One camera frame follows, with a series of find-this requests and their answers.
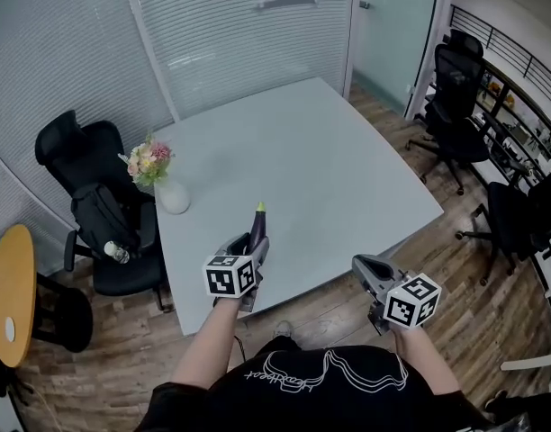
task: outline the white line print on shirt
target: white line print on shirt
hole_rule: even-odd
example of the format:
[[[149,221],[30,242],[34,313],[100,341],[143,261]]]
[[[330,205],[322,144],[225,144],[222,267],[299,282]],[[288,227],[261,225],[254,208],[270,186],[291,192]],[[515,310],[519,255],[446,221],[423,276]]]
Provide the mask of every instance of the white line print on shirt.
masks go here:
[[[248,380],[249,378],[266,379],[269,381],[270,384],[279,383],[280,390],[282,392],[289,393],[298,393],[301,392],[303,389],[309,389],[311,392],[314,387],[317,387],[321,383],[323,383],[323,379],[330,369],[330,364],[337,366],[337,368],[339,368],[343,372],[344,376],[346,376],[346,379],[352,386],[354,386],[356,389],[359,389],[360,391],[367,393],[377,393],[391,385],[394,386],[398,391],[401,391],[405,387],[406,381],[408,379],[408,371],[405,369],[405,366],[403,366],[401,358],[397,355],[396,358],[398,359],[398,363],[400,365],[400,374],[402,375],[401,380],[397,380],[391,375],[386,375],[381,379],[371,381],[354,372],[349,366],[346,359],[336,355],[333,350],[328,350],[323,355],[323,373],[321,374],[321,376],[311,379],[295,378],[288,375],[285,371],[275,368],[272,365],[271,361],[272,356],[275,353],[276,352],[272,352],[270,355],[267,356],[266,361],[264,362],[264,370],[262,372],[250,371],[248,374],[245,374],[244,377]]]

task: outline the chair seat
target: chair seat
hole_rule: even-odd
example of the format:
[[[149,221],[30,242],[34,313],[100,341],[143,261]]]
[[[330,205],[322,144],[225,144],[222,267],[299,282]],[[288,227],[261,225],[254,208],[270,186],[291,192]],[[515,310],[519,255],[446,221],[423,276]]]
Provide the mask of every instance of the chair seat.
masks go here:
[[[525,258],[532,250],[527,213],[528,197],[505,184],[488,185],[490,228],[504,253],[516,253]]]
[[[126,264],[94,260],[94,288],[106,296],[124,296],[151,290],[167,280],[166,268],[156,253],[130,258]]]
[[[457,162],[483,162],[490,158],[480,132],[467,119],[430,127],[429,132],[436,138],[441,151]]]

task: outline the shoe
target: shoe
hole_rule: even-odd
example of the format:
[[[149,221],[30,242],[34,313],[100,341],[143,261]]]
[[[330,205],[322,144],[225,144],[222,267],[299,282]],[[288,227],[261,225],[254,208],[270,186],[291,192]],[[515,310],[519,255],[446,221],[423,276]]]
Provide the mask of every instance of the shoe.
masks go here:
[[[507,391],[497,391],[496,394],[493,396],[493,398],[489,399],[485,404],[483,405],[483,410],[487,411],[488,413],[494,413],[494,402],[496,401],[502,401],[504,399],[508,398],[508,392]]]
[[[287,338],[291,338],[293,330],[294,330],[294,327],[292,327],[292,324],[289,321],[282,320],[277,324],[277,326],[274,329],[273,339],[276,339],[278,336],[285,336]]]

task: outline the chair headrest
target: chair headrest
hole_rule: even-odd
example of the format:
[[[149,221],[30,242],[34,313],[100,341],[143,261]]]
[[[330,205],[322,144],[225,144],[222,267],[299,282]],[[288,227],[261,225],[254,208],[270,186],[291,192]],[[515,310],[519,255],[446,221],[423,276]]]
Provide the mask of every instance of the chair headrest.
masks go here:
[[[79,155],[89,144],[89,138],[76,121],[76,111],[67,111],[52,120],[35,140],[35,158],[48,165],[60,157]]]

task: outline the plastic bottle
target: plastic bottle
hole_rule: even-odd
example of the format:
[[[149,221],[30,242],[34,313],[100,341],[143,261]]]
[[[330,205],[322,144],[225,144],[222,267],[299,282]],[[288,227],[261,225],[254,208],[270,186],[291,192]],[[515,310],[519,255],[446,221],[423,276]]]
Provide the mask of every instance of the plastic bottle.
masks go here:
[[[122,247],[119,247],[112,241],[108,241],[104,246],[104,253],[112,257],[120,264],[125,264],[130,260],[130,253]]]

